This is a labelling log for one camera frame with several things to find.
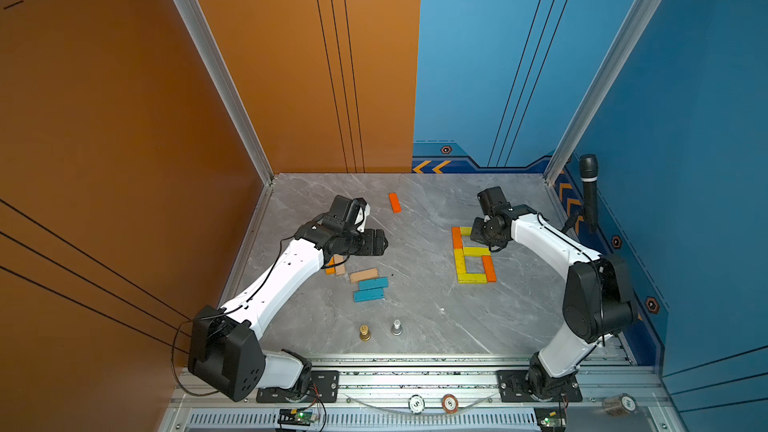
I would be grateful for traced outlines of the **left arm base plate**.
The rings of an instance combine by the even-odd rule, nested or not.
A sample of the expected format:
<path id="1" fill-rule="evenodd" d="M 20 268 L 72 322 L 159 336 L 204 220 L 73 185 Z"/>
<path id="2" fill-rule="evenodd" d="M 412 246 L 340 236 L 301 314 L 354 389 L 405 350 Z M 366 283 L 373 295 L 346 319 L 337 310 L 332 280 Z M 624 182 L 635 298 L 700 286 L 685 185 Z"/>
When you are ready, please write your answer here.
<path id="1" fill-rule="evenodd" d="M 340 373 L 338 370 L 312 370 L 309 388 L 306 393 L 294 393 L 280 388 L 258 389 L 257 403 L 311 403 L 319 398 L 324 404 L 338 400 Z"/>

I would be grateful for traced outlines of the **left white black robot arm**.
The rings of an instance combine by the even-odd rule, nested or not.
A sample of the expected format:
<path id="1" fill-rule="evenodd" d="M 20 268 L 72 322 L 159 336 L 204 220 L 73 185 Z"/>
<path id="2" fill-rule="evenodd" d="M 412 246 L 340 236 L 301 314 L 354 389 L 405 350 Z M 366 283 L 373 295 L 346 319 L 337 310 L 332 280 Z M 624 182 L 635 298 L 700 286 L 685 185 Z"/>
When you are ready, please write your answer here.
<path id="1" fill-rule="evenodd" d="M 277 258 L 250 286 L 218 308 L 202 308 L 191 320 L 188 371 L 235 402 L 255 389 L 305 398 L 311 362 L 287 350 L 266 351 L 260 339 L 288 299 L 334 256 L 384 254 L 385 232 L 366 227 L 369 215 L 365 199 L 338 195 L 327 212 L 281 239 Z"/>

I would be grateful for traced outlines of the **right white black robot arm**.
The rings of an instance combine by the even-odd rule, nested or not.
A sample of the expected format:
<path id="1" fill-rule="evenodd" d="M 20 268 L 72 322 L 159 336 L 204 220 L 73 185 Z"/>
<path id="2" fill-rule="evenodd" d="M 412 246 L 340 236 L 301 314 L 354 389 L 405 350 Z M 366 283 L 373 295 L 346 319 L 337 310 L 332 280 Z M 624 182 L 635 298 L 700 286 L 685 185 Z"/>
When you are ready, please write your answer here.
<path id="1" fill-rule="evenodd" d="M 499 252 L 516 242 L 543 259 L 565 280 L 564 323 L 529 360 L 523 390 L 539 401 L 558 398 L 572 387 L 579 366 L 610 336 L 638 320 L 626 261 L 603 255 L 555 228 L 533 208 L 511 205 L 500 187 L 477 194 L 482 215 L 470 239 Z"/>

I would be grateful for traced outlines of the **pale cream wooden block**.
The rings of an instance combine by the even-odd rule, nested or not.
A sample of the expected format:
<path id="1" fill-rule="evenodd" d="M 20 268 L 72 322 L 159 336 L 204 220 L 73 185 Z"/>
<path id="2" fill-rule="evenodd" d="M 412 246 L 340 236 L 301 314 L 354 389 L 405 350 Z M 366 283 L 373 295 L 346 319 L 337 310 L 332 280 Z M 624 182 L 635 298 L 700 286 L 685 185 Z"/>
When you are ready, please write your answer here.
<path id="1" fill-rule="evenodd" d="M 335 255 L 334 256 L 334 274 L 336 276 L 343 276 L 346 274 L 346 266 L 345 263 L 347 261 L 347 257 L 342 255 Z"/>

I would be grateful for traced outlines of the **tan wooden block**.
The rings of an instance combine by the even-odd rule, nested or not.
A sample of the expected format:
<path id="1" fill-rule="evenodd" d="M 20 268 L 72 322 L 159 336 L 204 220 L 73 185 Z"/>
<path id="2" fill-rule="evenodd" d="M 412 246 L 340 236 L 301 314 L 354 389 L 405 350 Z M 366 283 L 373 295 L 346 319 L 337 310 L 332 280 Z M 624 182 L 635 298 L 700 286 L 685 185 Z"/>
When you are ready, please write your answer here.
<path id="1" fill-rule="evenodd" d="M 355 284 L 362 281 L 373 280 L 378 277 L 379 277 L 378 269 L 371 268 L 371 269 L 366 269 L 366 270 L 362 270 L 362 271 L 358 271 L 350 274 L 349 280 L 351 283 Z"/>

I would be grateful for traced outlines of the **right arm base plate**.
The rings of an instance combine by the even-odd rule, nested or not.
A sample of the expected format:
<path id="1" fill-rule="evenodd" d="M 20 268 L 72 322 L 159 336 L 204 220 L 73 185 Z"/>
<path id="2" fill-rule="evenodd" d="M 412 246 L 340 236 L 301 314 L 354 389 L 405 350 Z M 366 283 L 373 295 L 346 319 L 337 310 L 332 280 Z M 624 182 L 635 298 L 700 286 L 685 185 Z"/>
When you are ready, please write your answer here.
<path id="1" fill-rule="evenodd" d="M 535 370 L 499 370 L 496 372 L 498 390 L 504 403 L 583 401 L 576 373 L 559 378 Z"/>

